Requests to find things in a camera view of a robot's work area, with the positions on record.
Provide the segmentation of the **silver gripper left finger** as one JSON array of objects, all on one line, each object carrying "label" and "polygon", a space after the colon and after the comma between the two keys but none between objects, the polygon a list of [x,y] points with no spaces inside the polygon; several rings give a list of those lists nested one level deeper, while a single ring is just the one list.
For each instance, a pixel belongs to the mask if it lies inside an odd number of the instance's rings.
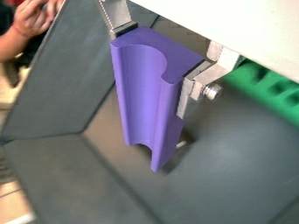
[{"label": "silver gripper left finger", "polygon": [[109,37],[116,39],[137,27],[137,23],[131,18],[127,0],[96,1]]}]

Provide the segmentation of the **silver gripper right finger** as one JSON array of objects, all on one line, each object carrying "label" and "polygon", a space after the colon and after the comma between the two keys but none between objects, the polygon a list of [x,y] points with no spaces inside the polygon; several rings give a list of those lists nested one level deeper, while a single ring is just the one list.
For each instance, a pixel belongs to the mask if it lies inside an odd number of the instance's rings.
[{"label": "silver gripper right finger", "polygon": [[183,119],[196,108],[203,97],[211,101],[219,96],[221,86],[216,80],[227,75],[239,62],[241,55],[225,46],[209,42],[204,60],[184,76],[176,115]]}]

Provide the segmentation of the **person's bare forearm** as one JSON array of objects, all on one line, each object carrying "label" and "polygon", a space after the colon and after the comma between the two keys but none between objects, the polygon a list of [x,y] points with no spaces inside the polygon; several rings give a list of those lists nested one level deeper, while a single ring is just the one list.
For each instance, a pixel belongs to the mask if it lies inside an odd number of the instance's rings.
[{"label": "person's bare forearm", "polygon": [[28,42],[29,36],[13,24],[0,36],[0,62],[10,60],[24,50]]}]

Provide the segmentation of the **person's bare hand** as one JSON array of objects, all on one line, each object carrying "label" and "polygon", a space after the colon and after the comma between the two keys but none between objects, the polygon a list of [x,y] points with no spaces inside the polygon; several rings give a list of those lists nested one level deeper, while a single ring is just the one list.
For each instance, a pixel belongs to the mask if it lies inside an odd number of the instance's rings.
[{"label": "person's bare hand", "polygon": [[65,0],[24,0],[13,15],[13,28],[30,38],[49,28]]}]

